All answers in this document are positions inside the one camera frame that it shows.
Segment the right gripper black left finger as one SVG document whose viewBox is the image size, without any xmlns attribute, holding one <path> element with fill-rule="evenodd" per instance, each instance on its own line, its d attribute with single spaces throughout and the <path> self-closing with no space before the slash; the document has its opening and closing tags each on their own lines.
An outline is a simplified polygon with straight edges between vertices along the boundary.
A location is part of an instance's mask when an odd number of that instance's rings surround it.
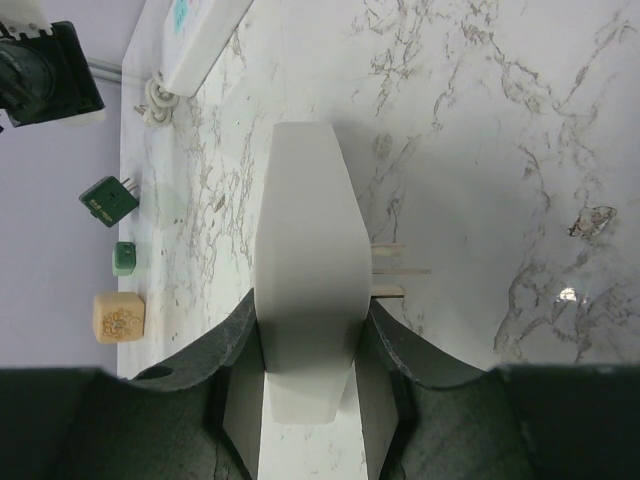
<svg viewBox="0 0 640 480">
<path fill-rule="evenodd" d="M 254 479 L 263 355 L 254 297 L 133 379 L 99 368 L 1 372 L 5 479 Z"/>
</svg>

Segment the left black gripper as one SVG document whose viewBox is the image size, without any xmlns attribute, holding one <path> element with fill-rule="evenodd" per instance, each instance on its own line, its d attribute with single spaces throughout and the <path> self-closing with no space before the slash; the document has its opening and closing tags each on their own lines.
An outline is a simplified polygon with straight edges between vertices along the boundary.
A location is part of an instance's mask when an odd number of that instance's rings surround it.
<svg viewBox="0 0 640 480">
<path fill-rule="evenodd" d="M 15 128 L 105 119 L 105 103 L 71 22 L 41 29 L 1 21 L 1 109 Z"/>
</svg>

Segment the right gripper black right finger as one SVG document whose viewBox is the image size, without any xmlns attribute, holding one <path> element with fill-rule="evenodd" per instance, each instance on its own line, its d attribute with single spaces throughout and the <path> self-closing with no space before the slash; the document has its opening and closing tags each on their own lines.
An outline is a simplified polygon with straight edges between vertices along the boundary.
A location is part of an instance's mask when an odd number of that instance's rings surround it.
<svg viewBox="0 0 640 480">
<path fill-rule="evenodd" d="M 373 479 L 635 479 L 635 365 L 482 371 L 369 307 Z"/>
</svg>

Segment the tan wooden cube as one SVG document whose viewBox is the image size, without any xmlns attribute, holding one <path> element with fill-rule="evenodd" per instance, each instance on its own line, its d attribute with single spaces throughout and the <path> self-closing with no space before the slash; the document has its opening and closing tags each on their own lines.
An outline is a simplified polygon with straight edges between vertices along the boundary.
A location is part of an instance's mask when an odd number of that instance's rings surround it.
<svg viewBox="0 0 640 480">
<path fill-rule="evenodd" d="M 93 303 L 93 330 L 101 344 L 137 341 L 144 335 L 145 302 L 134 292 L 97 294 Z"/>
</svg>

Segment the dark green cube plug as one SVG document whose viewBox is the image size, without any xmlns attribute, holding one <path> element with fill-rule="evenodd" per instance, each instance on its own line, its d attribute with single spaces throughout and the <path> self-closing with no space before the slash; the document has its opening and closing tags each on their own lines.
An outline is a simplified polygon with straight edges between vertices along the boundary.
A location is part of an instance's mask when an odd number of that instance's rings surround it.
<svg viewBox="0 0 640 480">
<path fill-rule="evenodd" d="M 128 177 L 105 176 L 79 196 L 79 201 L 107 228 L 117 225 L 139 207 L 137 185 Z"/>
</svg>

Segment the white power strip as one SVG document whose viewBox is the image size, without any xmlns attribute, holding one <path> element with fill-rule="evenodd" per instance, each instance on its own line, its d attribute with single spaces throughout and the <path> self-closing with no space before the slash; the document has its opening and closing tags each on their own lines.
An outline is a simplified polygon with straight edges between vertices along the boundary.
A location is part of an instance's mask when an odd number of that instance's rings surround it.
<svg viewBox="0 0 640 480">
<path fill-rule="evenodd" d="M 174 0 L 163 24 L 164 88 L 194 96 L 251 5 L 252 0 Z"/>
</svg>

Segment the light green cube plug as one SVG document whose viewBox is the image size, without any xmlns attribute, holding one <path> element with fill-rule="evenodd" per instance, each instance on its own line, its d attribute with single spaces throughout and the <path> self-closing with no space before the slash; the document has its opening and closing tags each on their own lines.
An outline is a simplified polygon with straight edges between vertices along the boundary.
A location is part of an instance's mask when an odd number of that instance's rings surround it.
<svg viewBox="0 0 640 480">
<path fill-rule="evenodd" d="M 129 276 L 136 267 L 136 245 L 133 242 L 117 242 L 112 252 L 112 273 L 116 277 Z"/>
</svg>

